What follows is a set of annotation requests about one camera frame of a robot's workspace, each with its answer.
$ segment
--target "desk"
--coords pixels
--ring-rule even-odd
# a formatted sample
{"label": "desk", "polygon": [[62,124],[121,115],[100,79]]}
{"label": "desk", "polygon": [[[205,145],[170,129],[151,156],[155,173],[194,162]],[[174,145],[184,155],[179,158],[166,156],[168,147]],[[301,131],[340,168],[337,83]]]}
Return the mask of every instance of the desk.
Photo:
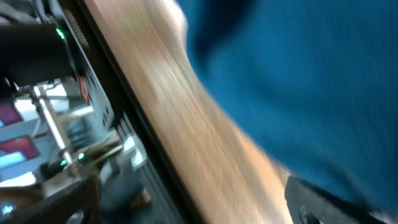
{"label": "desk", "polygon": [[85,2],[205,221],[291,223],[282,169],[204,91],[169,1]]}

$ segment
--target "blue cloth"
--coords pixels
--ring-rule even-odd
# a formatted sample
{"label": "blue cloth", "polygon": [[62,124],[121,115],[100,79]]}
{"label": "blue cloth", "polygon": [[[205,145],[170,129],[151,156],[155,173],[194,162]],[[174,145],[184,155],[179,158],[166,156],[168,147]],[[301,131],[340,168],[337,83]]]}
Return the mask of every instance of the blue cloth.
{"label": "blue cloth", "polygon": [[398,211],[397,0],[179,0],[210,95],[343,200]]}

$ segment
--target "cable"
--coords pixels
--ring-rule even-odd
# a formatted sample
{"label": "cable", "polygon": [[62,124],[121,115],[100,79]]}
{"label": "cable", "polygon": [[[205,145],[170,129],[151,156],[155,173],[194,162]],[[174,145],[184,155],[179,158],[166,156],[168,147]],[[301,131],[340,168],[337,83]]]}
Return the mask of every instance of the cable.
{"label": "cable", "polygon": [[37,119],[35,129],[33,130],[33,133],[32,133],[32,135],[30,136],[31,139],[34,139],[34,138],[35,138],[37,132],[39,131],[39,127],[40,127],[40,124],[41,124],[41,123],[42,123],[42,120],[41,120],[40,118]]}

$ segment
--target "brown object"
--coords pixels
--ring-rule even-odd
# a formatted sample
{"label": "brown object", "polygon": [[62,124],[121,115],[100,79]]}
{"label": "brown object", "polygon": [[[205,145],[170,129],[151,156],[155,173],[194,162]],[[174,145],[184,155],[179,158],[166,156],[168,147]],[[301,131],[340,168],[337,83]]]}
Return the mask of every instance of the brown object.
{"label": "brown object", "polygon": [[291,223],[282,169],[198,82],[170,0],[85,2],[205,221]]}

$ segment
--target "wooden table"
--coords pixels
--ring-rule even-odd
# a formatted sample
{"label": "wooden table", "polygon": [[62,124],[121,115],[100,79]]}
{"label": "wooden table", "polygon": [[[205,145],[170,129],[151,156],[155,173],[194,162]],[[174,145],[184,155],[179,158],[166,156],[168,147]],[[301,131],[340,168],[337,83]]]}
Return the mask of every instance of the wooden table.
{"label": "wooden table", "polygon": [[205,221],[291,223],[286,175],[198,82],[171,0],[85,2]]}

